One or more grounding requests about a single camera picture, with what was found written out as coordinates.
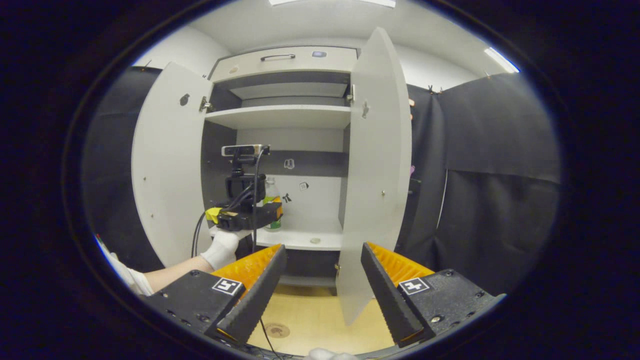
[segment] open cabinet door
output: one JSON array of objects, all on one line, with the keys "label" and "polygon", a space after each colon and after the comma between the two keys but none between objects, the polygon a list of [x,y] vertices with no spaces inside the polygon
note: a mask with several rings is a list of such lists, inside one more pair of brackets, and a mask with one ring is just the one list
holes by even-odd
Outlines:
[{"label": "open cabinet door", "polygon": [[[140,110],[131,151],[136,207],[147,238],[165,266],[191,256],[193,232],[204,211],[200,151],[205,110],[213,84],[169,63]],[[205,222],[198,247],[211,236]]]},{"label": "open cabinet door", "polygon": [[351,72],[349,176],[336,287],[347,325],[373,292],[360,264],[362,244],[393,251],[411,166],[411,120],[404,74],[387,33],[377,28]]}]

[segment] cable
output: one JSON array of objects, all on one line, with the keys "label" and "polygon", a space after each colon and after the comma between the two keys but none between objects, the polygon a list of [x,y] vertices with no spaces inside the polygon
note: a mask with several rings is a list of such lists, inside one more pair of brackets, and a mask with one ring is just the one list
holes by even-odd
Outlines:
[{"label": "cable", "polygon": [[267,335],[267,330],[264,328],[264,323],[262,322],[262,318],[260,318],[260,325],[262,325],[262,331],[264,332],[264,337],[267,339],[267,342],[269,343],[269,347],[271,348],[271,351],[273,352],[274,355],[277,356],[277,358],[282,360],[282,358],[278,354],[276,354],[276,350],[273,350],[273,345],[271,344],[271,341],[269,340],[269,336]]},{"label": "cable", "polygon": [[200,225],[202,224],[202,219],[204,219],[204,215],[205,213],[203,212],[202,215],[200,215],[200,218],[198,219],[198,222],[196,223],[196,229],[193,232],[193,241],[191,242],[191,257],[193,258],[195,256],[195,253],[197,252],[197,247],[198,247],[198,242],[197,242],[197,238],[198,238],[198,233],[200,232]]},{"label": "cable", "polygon": [[253,186],[253,184],[250,184],[249,186],[247,186],[243,191],[241,191],[238,196],[229,204],[227,205],[225,208],[223,208],[221,211],[226,211],[228,209],[233,209],[237,204],[239,204],[242,200],[245,200],[246,197],[248,196],[248,194],[251,194],[250,190],[251,187]]},{"label": "cable", "polygon": [[255,214],[256,214],[256,205],[257,205],[257,199],[258,199],[258,173],[260,172],[260,158],[262,157],[262,153],[264,152],[264,149],[260,150],[260,153],[258,154],[258,159],[255,161],[255,173],[253,175],[253,211],[252,211],[252,223],[253,223],[253,246],[251,247],[251,253],[253,254],[255,252],[255,244],[257,242],[257,237],[258,237],[258,224],[255,222]]},{"label": "cable", "polygon": [[[264,152],[264,149],[260,150],[260,153],[258,154],[258,159],[255,161],[255,173],[253,175],[253,208],[252,208],[253,243],[251,248],[252,254],[255,252],[255,244],[258,242],[258,223],[256,223],[255,216],[256,216],[256,205],[257,205],[257,199],[258,199],[258,173],[260,172],[260,158],[262,157],[263,152]],[[264,328],[264,322],[262,322],[262,317],[260,317],[260,325],[262,326],[264,337],[267,339],[267,342],[269,343],[269,347],[271,348],[271,351],[273,352],[274,355],[276,355],[277,358],[282,360],[282,358],[278,354],[276,354],[276,350],[273,350],[273,345],[271,344],[271,340],[269,340],[269,336],[267,335],[267,330]]]}]

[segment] hand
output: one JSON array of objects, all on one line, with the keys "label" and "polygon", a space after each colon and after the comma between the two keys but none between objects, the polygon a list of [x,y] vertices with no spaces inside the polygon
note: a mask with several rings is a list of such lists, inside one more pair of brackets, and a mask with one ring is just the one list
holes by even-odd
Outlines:
[{"label": "hand", "polygon": [[304,360],[358,360],[358,358],[345,352],[338,354],[318,347],[309,351],[309,355],[305,356]]},{"label": "hand", "polygon": [[231,264],[236,260],[236,249],[238,247],[238,243],[245,236],[250,235],[251,232],[251,230],[231,232],[218,229],[215,233],[211,246],[207,251],[201,253],[200,256],[211,264],[213,270],[217,270]]}]

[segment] white glove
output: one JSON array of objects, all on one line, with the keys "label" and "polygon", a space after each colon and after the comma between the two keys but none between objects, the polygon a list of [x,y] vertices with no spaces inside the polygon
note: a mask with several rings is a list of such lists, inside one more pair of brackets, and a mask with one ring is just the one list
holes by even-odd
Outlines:
[{"label": "white glove", "polygon": [[325,348],[317,347],[309,351],[309,355],[305,356],[303,360],[358,360],[358,358],[345,352],[338,354]]},{"label": "white glove", "polygon": [[102,249],[102,253],[109,261],[109,264],[111,264],[111,267],[113,267],[118,276],[120,276],[120,278],[131,289],[131,291],[138,295],[145,296],[153,294],[151,285],[149,285],[149,281],[147,280],[145,274],[127,268],[123,263],[120,262],[120,260],[118,260],[118,257],[115,253],[109,252],[109,250],[107,250],[107,247],[104,246],[101,241],[99,241],[98,244],[100,245],[100,249]]},{"label": "white glove", "polygon": [[211,246],[200,254],[213,268],[217,270],[236,260],[236,249],[240,239],[251,234],[251,230],[236,232],[219,229],[216,231]]}]

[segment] black curtain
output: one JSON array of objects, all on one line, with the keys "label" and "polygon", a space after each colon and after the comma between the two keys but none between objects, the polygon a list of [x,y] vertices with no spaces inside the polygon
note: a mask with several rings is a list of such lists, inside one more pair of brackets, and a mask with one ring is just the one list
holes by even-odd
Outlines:
[{"label": "black curtain", "polygon": [[556,215],[561,161],[550,114],[521,74],[441,94],[410,87],[410,97],[416,171],[396,250],[509,293]]},{"label": "black curtain", "polygon": [[158,69],[127,69],[104,94],[86,134],[82,192],[86,216],[109,251],[140,272],[164,268],[138,216],[131,182],[133,134]]}]

